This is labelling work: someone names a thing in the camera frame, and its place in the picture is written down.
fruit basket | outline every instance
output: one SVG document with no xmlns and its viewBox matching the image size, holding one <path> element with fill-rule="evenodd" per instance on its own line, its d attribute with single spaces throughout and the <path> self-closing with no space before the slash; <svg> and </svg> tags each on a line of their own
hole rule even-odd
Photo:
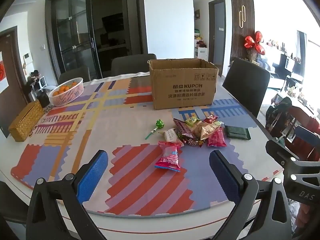
<svg viewBox="0 0 320 240">
<path fill-rule="evenodd" d="M 74 78 L 52 90 L 48 97 L 54 106 L 64 106 L 78 98 L 83 91 L 83 78 Z"/>
</svg>

blue gripper pad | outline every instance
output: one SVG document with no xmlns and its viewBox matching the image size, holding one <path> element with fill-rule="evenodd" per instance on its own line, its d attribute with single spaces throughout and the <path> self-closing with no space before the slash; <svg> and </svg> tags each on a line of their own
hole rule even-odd
<svg viewBox="0 0 320 240">
<path fill-rule="evenodd" d="M 239 178 L 241 179 L 241 177 L 237 174 L 237 179 L 235 178 L 235 176 L 231 173 L 232 171 L 230 170 L 230 168 L 234 169 L 230 163 L 228 163 L 228 161 L 224 158 L 224 156 L 219 152 L 216 153 L 217 151 L 213 151 L 210 153 L 210 157 L 209 157 L 209 163 L 210 163 L 210 167 L 212 169 L 212 171 L 214 172 L 214 174 L 216 175 L 219 184 L 221 185 L 224 193 L 227 196 L 227 199 L 229 201 L 232 201 L 235 203 L 235 205 L 238 205 L 238 203 L 240 202 L 241 199 L 241 195 L 240 195 L 240 185 L 239 185 Z"/>
<path fill-rule="evenodd" d="M 101 151 L 78 183 L 77 198 L 80 204 L 90 199 L 107 166 L 108 154 L 105 151 Z"/>
</svg>

dark green package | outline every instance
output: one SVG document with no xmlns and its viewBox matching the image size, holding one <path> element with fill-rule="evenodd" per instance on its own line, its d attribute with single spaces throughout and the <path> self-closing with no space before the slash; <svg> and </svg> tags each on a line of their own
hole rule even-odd
<svg viewBox="0 0 320 240">
<path fill-rule="evenodd" d="M 247 128 L 234 127 L 225 125 L 225 133 L 228 138 L 250 140 L 250 133 Z"/>
</svg>

dining table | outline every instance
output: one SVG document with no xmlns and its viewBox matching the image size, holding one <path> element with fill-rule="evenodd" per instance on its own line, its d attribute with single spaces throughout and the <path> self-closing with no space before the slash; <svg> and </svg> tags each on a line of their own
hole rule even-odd
<svg viewBox="0 0 320 240">
<path fill-rule="evenodd" d="M 211 105 L 163 110 L 153 108 L 149 73 L 87 82 L 80 97 L 47 112 L 26 141 L 9 136 L 1 143 L 0 180 L 29 204 L 38 178 L 54 181 L 76 173 L 102 149 L 108 166 L 83 206 L 107 239 L 212 237 L 235 206 L 210 168 L 213 150 L 256 180 L 283 179 L 282 167 L 265 149 L 270 135 L 217 78 Z M 179 150 L 180 172 L 154 167 L 162 154 L 158 141 L 164 140 L 163 131 L 175 128 L 174 118 L 203 120 L 210 114 L 224 125 L 247 128 L 251 139 L 225 137 L 226 147 L 185 145 Z M 158 119 L 164 128 L 145 139 Z M 63 203 L 58 206 L 68 229 L 76 232 Z"/>
</svg>

green lollipop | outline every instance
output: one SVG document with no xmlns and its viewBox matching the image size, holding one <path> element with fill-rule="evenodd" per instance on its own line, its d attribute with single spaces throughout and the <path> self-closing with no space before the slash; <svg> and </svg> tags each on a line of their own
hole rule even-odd
<svg viewBox="0 0 320 240">
<path fill-rule="evenodd" d="M 164 122 L 161 119 L 156 121 L 156 127 L 151 131 L 151 133 L 149 133 L 149 135 L 145 138 L 145 140 L 147 140 L 149 136 L 153 134 L 157 129 L 161 129 L 163 127 L 164 127 Z"/>
</svg>

